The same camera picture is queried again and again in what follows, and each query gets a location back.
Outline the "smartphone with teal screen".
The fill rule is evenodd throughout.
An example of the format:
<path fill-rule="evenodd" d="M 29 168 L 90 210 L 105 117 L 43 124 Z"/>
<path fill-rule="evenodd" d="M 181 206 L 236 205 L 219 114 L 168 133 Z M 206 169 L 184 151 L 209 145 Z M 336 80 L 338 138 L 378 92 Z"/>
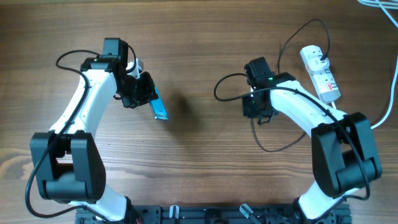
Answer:
<path fill-rule="evenodd" d="M 155 119 L 158 120 L 169 120 L 169 116 L 167 114 L 167 111 L 165 109 L 165 106 L 163 104 L 163 101 L 161 99 L 161 95 L 157 89 L 157 87 L 155 86 L 155 92 L 158 96 L 158 99 L 156 100 L 151 100 L 149 102 L 150 108 L 152 110 L 152 114 L 154 115 Z"/>

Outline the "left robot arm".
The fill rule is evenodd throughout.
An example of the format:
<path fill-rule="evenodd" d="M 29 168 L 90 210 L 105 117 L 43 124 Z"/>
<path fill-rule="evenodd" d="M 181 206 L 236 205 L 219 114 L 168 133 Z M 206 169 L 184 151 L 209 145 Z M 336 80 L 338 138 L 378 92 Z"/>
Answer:
<path fill-rule="evenodd" d="M 89 52 L 78 69 L 80 82 L 62 116 L 46 133 L 30 140 L 34 163 L 30 184 L 45 200 L 64 203 L 84 221 L 140 223 L 131 200 L 106 183 L 106 170 L 95 144 L 104 111 L 112 99 L 125 108 L 149 105 L 155 119 L 168 119 L 160 93 L 133 48 L 119 38 L 104 40 L 101 53 Z"/>

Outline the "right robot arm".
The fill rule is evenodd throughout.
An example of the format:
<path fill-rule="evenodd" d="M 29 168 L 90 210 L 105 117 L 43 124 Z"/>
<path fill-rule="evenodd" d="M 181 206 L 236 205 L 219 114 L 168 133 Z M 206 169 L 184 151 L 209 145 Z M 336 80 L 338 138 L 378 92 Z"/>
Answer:
<path fill-rule="evenodd" d="M 264 218 L 282 223 L 341 223 L 340 205 L 349 198 L 367 200 L 370 183 L 382 167 L 369 120 L 321 102 L 289 73 L 276 75 L 265 58 L 244 66 L 251 94 L 243 97 L 243 114 L 258 124 L 283 113 L 312 141 L 310 188 L 290 205 L 271 205 Z"/>

